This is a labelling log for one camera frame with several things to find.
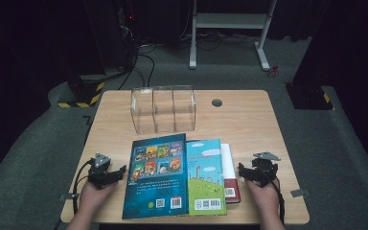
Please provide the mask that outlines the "person's right hand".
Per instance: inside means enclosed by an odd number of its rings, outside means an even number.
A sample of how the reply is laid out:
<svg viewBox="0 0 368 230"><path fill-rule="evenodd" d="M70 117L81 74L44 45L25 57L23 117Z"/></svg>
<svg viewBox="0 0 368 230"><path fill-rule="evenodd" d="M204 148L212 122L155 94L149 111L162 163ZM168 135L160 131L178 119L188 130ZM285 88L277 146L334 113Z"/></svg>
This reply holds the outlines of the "person's right hand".
<svg viewBox="0 0 368 230"><path fill-rule="evenodd" d="M255 182L245 181L254 203L257 206L261 218L279 217L279 197L277 193L277 183L273 182L263 187L259 187Z"/></svg>

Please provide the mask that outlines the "light blue green picture book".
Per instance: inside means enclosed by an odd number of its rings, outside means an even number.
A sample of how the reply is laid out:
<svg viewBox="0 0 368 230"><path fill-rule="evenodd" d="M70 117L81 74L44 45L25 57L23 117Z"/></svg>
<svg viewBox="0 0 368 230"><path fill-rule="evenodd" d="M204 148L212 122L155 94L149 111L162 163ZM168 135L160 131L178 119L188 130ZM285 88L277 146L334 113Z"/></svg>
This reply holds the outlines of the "light blue green picture book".
<svg viewBox="0 0 368 230"><path fill-rule="evenodd" d="M220 139L187 143L190 216L226 214Z"/></svg>

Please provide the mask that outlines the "white metal stand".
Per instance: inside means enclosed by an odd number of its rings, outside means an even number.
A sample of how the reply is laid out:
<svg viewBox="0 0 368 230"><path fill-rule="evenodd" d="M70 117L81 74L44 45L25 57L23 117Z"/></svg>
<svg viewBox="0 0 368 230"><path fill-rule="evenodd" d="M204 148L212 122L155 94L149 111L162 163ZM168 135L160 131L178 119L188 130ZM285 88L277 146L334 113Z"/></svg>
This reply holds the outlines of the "white metal stand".
<svg viewBox="0 0 368 230"><path fill-rule="evenodd" d="M264 45L276 4L277 0L270 0L267 13L208 13L198 12L197 0L193 0L189 68L196 69L197 66L197 29L245 29L261 31L260 39L254 46L262 69L269 71L271 67L265 55Z"/></svg>

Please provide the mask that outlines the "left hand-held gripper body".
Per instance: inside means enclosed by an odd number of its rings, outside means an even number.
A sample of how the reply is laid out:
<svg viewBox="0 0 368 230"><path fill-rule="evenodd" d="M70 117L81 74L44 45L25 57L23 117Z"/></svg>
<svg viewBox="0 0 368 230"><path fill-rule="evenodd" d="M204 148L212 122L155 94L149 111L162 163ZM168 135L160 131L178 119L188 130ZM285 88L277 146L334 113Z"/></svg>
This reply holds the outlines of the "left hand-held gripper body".
<svg viewBox="0 0 368 230"><path fill-rule="evenodd" d="M92 158L92 162L90 163L91 168L88 171L88 181L98 189L102 189L104 186L110 184L110 178L107 172L110 161L110 157L99 152L96 152Z"/></svg>

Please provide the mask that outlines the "dark blue picture book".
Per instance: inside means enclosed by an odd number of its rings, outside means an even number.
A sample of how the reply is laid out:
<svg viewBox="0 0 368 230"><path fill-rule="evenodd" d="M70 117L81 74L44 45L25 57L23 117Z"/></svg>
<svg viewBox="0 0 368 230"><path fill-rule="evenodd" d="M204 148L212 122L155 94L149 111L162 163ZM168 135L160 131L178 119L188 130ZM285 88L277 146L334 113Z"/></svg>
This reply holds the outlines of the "dark blue picture book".
<svg viewBox="0 0 368 230"><path fill-rule="evenodd" d="M186 134L132 143L122 219L187 215Z"/></svg>

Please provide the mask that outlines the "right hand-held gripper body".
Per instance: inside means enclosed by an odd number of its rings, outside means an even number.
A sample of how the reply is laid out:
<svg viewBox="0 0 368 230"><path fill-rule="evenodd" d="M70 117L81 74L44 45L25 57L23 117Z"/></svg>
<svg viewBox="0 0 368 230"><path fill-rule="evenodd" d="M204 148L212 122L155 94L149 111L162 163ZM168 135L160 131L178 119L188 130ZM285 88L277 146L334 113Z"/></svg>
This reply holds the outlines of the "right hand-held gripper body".
<svg viewBox="0 0 368 230"><path fill-rule="evenodd" d="M269 151L254 153L253 156L252 166L255 173L253 180L260 182L262 186L271 183L278 171L278 165L274 164L274 161L280 161L281 158Z"/></svg>

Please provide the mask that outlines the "clear acrylic book holder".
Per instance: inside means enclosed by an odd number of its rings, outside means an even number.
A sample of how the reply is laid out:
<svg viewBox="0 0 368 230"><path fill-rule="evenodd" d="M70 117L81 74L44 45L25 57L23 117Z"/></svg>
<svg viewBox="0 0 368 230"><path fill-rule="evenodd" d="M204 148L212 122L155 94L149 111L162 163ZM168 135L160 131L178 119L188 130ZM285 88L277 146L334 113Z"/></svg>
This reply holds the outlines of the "clear acrylic book holder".
<svg viewBox="0 0 368 230"><path fill-rule="evenodd" d="M130 114L138 134L186 132L196 127L196 96L191 85L134 88Z"/></svg>

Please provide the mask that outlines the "black yellow striped base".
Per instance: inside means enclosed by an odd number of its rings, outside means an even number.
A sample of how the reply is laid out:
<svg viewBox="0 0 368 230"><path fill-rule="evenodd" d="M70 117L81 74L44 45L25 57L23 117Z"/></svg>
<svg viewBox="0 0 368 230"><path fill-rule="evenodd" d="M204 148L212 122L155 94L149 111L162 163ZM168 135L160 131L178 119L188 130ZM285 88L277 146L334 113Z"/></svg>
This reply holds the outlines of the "black yellow striped base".
<svg viewBox="0 0 368 230"><path fill-rule="evenodd" d="M308 87L304 85L287 83L286 90L295 109L334 109L330 97L321 87Z"/></svg>
<svg viewBox="0 0 368 230"><path fill-rule="evenodd" d="M63 108L94 106L103 88L102 80L85 81L76 77L66 83L64 91L57 100L57 105Z"/></svg>

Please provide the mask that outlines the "white red hardcover book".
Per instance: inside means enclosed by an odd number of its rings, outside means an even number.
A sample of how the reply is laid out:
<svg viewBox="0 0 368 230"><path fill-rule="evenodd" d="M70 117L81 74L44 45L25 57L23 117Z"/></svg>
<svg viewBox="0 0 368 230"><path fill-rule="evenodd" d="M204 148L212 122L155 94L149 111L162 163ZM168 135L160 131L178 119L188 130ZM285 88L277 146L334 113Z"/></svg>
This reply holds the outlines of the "white red hardcover book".
<svg viewBox="0 0 368 230"><path fill-rule="evenodd" d="M240 203L241 194L230 146L228 144L221 144L220 151L222 160L222 174L224 178L225 201L227 204Z"/></svg>

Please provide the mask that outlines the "person's left hand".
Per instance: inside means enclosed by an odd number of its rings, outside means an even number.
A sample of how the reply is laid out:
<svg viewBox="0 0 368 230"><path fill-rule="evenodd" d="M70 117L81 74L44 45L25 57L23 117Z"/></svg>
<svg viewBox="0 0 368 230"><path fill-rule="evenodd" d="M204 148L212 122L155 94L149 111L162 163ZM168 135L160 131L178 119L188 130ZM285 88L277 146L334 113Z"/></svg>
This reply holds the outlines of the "person's left hand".
<svg viewBox="0 0 368 230"><path fill-rule="evenodd" d="M107 198L115 190L115 187L115 184L111 184L102 189L98 189L92 183L86 182L80 195L79 213L83 214L85 217L93 218Z"/></svg>

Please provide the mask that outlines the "dark equipment rack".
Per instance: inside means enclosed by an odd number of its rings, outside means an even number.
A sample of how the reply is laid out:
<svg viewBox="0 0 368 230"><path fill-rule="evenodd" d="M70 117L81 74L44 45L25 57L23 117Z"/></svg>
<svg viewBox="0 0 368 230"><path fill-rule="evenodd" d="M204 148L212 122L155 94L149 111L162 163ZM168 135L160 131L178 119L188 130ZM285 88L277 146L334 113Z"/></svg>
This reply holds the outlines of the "dark equipment rack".
<svg viewBox="0 0 368 230"><path fill-rule="evenodd" d="M137 40L127 19L127 0L83 0L99 49L103 72L128 72Z"/></svg>

